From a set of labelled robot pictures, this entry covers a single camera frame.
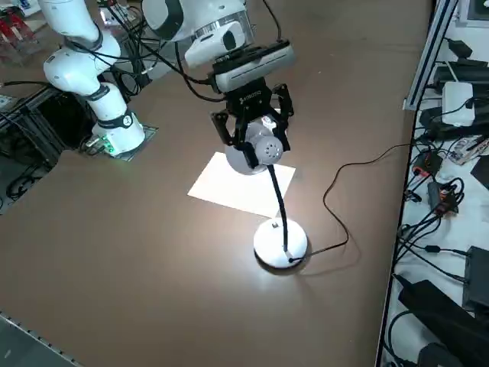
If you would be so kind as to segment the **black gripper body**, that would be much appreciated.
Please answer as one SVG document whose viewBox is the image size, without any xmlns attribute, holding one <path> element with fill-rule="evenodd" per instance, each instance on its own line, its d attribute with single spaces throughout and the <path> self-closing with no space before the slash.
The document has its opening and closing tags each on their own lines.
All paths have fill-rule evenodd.
<svg viewBox="0 0 489 367">
<path fill-rule="evenodd" d="M 226 93 L 226 110 L 237 119 L 258 119 L 270 113 L 271 96 L 265 78 L 259 78 Z"/>
</svg>

